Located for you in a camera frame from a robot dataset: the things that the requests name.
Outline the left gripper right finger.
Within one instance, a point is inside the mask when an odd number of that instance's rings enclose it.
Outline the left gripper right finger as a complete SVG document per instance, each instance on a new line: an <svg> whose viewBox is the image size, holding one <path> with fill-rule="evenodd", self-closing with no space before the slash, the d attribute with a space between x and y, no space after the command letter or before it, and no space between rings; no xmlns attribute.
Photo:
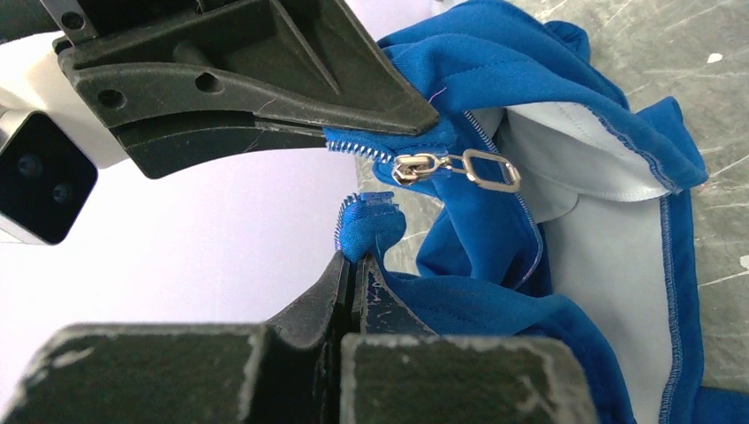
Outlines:
<svg viewBox="0 0 749 424"><path fill-rule="evenodd" d="M438 336L359 263L341 343L343 423L594 423L583 370L545 337Z"/></svg>

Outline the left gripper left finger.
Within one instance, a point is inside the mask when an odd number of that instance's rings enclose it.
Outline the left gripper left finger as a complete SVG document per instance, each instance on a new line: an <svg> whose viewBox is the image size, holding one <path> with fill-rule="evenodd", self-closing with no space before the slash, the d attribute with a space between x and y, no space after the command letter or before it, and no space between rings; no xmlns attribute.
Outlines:
<svg viewBox="0 0 749 424"><path fill-rule="evenodd" d="M352 265L260 323L80 324L30 360L4 423L335 423Z"/></svg>

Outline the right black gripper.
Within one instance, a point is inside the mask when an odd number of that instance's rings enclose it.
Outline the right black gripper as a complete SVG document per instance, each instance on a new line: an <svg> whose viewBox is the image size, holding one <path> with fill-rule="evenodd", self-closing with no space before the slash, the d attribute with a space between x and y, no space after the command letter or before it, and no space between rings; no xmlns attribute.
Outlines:
<svg viewBox="0 0 749 424"><path fill-rule="evenodd" d="M151 179L438 120L343 1L1 2L3 46L59 31L64 75Z"/></svg>

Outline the blue zip jacket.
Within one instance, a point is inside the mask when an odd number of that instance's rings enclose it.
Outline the blue zip jacket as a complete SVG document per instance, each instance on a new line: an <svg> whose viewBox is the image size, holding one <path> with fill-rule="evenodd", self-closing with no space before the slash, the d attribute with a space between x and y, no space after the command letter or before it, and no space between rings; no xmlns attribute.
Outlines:
<svg viewBox="0 0 749 424"><path fill-rule="evenodd" d="M383 263L405 234L393 192L344 201L336 247L367 263L367 328L559 340L601 423L747 422L745 393L701 383L690 191L707 172L677 101L633 111L583 28L506 1L465 1L378 46L438 124L328 128L328 148L443 209L411 275Z"/></svg>

